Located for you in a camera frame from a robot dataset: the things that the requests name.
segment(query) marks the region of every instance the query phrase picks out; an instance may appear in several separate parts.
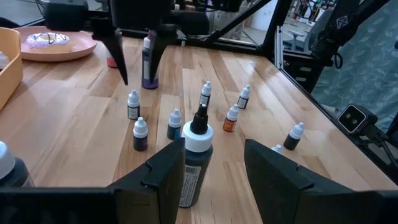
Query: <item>white cap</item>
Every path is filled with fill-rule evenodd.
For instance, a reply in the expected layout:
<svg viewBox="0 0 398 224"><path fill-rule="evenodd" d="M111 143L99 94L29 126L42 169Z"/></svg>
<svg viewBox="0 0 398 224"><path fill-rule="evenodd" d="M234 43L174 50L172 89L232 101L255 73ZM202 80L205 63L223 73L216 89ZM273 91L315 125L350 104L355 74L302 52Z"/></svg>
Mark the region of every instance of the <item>white cap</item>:
<svg viewBox="0 0 398 224"><path fill-rule="evenodd" d="M175 108L173 113L170 115L170 119L169 119L169 125L172 128L178 128L181 127L181 114L180 114L180 110Z"/></svg>
<svg viewBox="0 0 398 224"><path fill-rule="evenodd" d="M241 92L241 98L249 99L249 97L250 97L250 85L246 85Z"/></svg>
<svg viewBox="0 0 398 224"><path fill-rule="evenodd" d="M144 138L148 135L147 123L144 121L144 118L138 118L138 121L134 123L132 133L136 138Z"/></svg>
<svg viewBox="0 0 398 224"><path fill-rule="evenodd" d="M274 150L275 152L279 152L280 153L280 151L282 149L282 146L280 146L280 144L278 144L278 145L272 147L271 149Z"/></svg>
<svg viewBox="0 0 398 224"><path fill-rule="evenodd" d="M144 38L144 48L149 49L150 48L150 39L149 37Z"/></svg>
<svg viewBox="0 0 398 224"><path fill-rule="evenodd" d="M139 106L139 95L136 90L131 90L127 104L129 105L129 107L132 108L136 108Z"/></svg>
<svg viewBox="0 0 398 224"><path fill-rule="evenodd" d="M15 157L7 145L0 141L0 179L7 176L15 166Z"/></svg>
<svg viewBox="0 0 398 224"><path fill-rule="evenodd" d="M290 137L294 139L300 139L304 132L304 123L296 124L294 128L290 131Z"/></svg>
<svg viewBox="0 0 398 224"><path fill-rule="evenodd" d="M7 55L0 51L0 69L4 69L8 63L10 63L10 60L8 59Z"/></svg>
<svg viewBox="0 0 398 224"><path fill-rule="evenodd" d="M201 89L201 93L203 96L210 96L210 94L211 94L211 82L210 81L207 81L203 85L203 88Z"/></svg>
<svg viewBox="0 0 398 224"><path fill-rule="evenodd" d="M236 121L238 119L238 115L239 115L239 107L237 104L234 104L228 111L228 113L226 114L226 117L230 120L230 121Z"/></svg>
<svg viewBox="0 0 398 224"><path fill-rule="evenodd" d="M185 138L185 148L191 152L205 152L211 146L213 140L213 128L207 124L205 134L195 134L191 131L192 121L187 122L182 128L181 137Z"/></svg>

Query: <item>frosted donut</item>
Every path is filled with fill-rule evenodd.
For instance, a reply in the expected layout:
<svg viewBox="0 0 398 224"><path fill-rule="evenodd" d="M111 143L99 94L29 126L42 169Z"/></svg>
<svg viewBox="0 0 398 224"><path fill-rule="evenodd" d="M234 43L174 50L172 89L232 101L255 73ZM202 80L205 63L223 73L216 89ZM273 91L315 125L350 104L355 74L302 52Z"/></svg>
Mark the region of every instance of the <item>frosted donut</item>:
<svg viewBox="0 0 398 224"><path fill-rule="evenodd" d="M65 53L71 52L73 47L68 36L53 32L32 34L26 44L33 53Z"/></svg>

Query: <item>plate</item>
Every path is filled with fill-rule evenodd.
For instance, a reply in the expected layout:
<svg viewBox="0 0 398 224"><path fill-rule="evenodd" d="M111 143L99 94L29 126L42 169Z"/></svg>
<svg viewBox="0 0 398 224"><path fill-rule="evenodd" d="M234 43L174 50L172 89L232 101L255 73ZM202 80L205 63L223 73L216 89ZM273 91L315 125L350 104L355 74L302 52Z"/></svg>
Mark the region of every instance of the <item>plate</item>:
<svg viewBox="0 0 398 224"><path fill-rule="evenodd" d="M80 32L56 32L58 34L67 35L70 41L73 42L74 46L71 52L66 53L33 53L30 51L30 47L26 45L26 38L32 34L40 32L54 32L48 30L44 26L36 27L20 27L15 28L21 33L21 53L22 59L33 60L37 62L62 62L67 60L73 60L84 57L95 49L97 41L91 38L91 34L80 31Z"/></svg>

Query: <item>wooden table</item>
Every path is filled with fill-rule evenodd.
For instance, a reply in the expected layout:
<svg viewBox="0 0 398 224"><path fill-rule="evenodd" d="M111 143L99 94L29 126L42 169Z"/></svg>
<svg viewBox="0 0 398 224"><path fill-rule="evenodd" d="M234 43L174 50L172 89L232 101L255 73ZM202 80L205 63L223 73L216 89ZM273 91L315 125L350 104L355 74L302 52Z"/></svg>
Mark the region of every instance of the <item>wooden table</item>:
<svg viewBox="0 0 398 224"><path fill-rule="evenodd" d="M193 118L203 84L213 85L209 124L214 153L199 202L180 209L178 223L261 223L244 168L243 146L253 138L282 144L298 122L304 137L284 156L355 190L397 186L349 141L268 59L195 47L170 46L160 64L160 87L141 88L142 40L124 39L129 86L105 63L106 49L65 63L24 62L24 79L0 112L0 139L25 160L38 186L107 186L166 146L174 108ZM228 108L252 87L235 132L223 131ZM134 121L127 96L141 95L149 148L132 148Z"/></svg>

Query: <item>black camera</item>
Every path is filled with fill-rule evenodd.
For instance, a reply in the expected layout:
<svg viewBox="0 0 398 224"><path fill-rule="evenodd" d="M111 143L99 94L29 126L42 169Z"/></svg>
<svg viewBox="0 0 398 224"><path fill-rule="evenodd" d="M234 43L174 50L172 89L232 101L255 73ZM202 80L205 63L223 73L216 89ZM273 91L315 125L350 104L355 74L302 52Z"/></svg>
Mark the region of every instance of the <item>black camera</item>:
<svg viewBox="0 0 398 224"><path fill-rule="evenodd" d="M364 128L376 124L377 116L363 106L350 104L338 118L338 122L350 135L366 135Z"/></svg>

